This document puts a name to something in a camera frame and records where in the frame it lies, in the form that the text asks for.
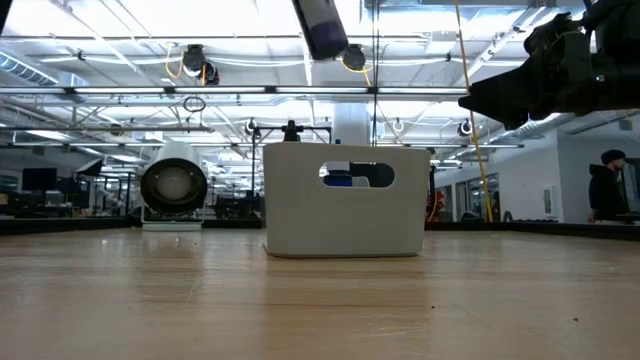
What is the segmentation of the large blue-capped colouring bottle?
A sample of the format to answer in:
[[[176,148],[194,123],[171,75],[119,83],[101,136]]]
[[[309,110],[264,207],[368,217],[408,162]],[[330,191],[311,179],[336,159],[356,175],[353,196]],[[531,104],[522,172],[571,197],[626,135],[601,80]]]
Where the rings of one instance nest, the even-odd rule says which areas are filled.
[[[352,187],[353,180],[350,173],[349,161],[328,161],[323,183],[330,187]]]

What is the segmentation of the large purple-capped colouring bottle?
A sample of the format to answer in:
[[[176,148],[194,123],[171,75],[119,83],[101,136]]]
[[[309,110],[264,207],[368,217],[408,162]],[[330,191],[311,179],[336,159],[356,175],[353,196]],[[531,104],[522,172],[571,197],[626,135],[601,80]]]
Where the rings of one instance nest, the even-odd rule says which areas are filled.
[[[291,0],[310,56],[315,61],[340,55],[349,46],[334,0]]]

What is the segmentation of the black rig crossbar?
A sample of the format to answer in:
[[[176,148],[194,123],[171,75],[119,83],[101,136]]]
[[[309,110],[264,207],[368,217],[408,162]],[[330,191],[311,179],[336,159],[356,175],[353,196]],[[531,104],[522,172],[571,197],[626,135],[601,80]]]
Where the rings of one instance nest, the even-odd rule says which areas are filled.
[[[262,130],[266,130],[269,134],[273,131],[281,131],[284,134],[285,142],[299,142],[299,133],[311,132],[316,134],[318,131],[326,131],[328,133],[329,142],[333,141],[331,126],[305,126],[297,124],[294,120],[289,120],[285,125],[281,126],[259,126],[256,123],[253,135],[251,137],[251,195],[256,195],[256,150],[258,147],[257,134]]]

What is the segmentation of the person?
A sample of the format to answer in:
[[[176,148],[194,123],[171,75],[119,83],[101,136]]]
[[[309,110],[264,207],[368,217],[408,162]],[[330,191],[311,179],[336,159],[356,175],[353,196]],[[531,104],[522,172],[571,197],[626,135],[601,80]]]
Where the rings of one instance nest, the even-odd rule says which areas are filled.
[[[601,165],[589,165],[589,222],[632,224],[626,218],[629,207],[618,185],[618,175],[626,164],[626,154],[621,150],[611,149],[602,153],[600,159]]]

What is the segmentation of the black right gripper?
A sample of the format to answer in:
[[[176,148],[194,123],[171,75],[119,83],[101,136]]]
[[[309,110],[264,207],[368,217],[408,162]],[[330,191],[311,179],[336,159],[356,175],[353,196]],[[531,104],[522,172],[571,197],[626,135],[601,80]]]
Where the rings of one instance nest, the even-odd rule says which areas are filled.
[[[606,109],[595,74],[591,35],[569,13],[536,27],[524,41],[520,67],[474,82],[458,100],[467,110],[501,121],[506,131],[552,113],[583,116]]]

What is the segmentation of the black monitor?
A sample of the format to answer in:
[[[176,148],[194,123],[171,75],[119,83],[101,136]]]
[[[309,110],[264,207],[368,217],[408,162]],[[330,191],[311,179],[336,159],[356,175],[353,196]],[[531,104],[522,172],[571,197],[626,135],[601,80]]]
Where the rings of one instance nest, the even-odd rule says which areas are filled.
[[[24,168],[22,170],[23,191],[49,191],[57,186],[56,168]]]

